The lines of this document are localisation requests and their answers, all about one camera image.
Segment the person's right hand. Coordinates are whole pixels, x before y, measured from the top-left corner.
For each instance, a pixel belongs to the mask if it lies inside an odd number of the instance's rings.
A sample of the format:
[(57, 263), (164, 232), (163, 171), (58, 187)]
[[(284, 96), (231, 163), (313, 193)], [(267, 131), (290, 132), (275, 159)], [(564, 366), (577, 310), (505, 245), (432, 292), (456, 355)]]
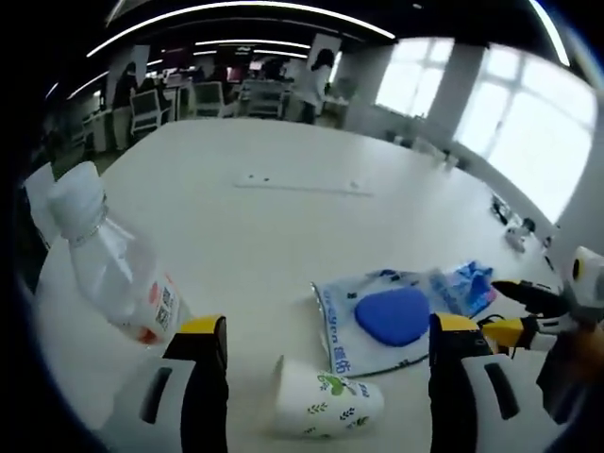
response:
[(593, 329), (580, 329), (574, 334), (574, 347), (577, 350), (595, 352), (603, 352), (603, 329), (600, 326), (595, 326)]

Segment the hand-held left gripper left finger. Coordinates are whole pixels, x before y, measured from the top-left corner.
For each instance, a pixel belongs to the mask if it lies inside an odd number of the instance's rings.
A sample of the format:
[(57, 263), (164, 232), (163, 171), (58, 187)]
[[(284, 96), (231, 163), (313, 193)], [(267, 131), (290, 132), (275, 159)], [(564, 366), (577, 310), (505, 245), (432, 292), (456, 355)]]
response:
[(227, 319), (194, 318), (117, 393), (117, 450), (226, 452), (227, 400)]

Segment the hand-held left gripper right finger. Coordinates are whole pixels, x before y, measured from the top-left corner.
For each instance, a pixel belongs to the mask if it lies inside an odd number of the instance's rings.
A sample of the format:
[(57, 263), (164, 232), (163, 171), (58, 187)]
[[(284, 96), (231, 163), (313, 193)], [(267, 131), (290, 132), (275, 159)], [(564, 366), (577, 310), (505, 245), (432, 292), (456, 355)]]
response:
[(531, 384), (471, 319), (434, 313), (428, 395), (432, 452), (531, 452)]

